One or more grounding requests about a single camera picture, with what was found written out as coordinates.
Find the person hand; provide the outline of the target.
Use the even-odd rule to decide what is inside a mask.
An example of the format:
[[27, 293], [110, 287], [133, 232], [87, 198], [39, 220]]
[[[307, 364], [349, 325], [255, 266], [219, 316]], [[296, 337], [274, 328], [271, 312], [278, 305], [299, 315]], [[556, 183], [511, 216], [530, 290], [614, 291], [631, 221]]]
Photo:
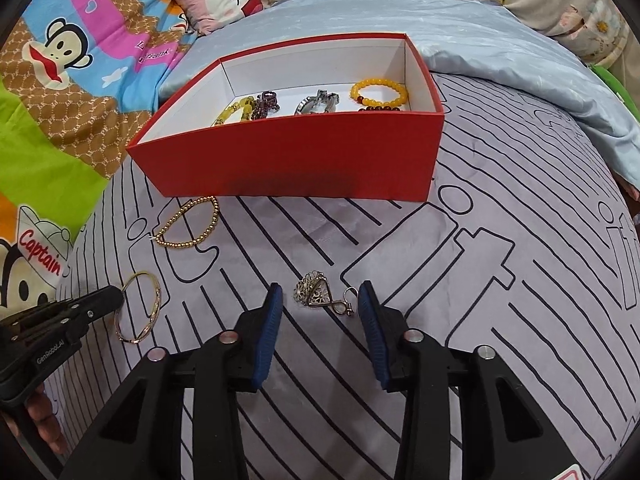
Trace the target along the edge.
[[52, 403], [44, 393], [44, 385], [40, 384], [26, 399], [25, 408], [34, 421], [40, 438], [58, 455], [67, 452], [67, 442], [58, 420], [53, 414]]

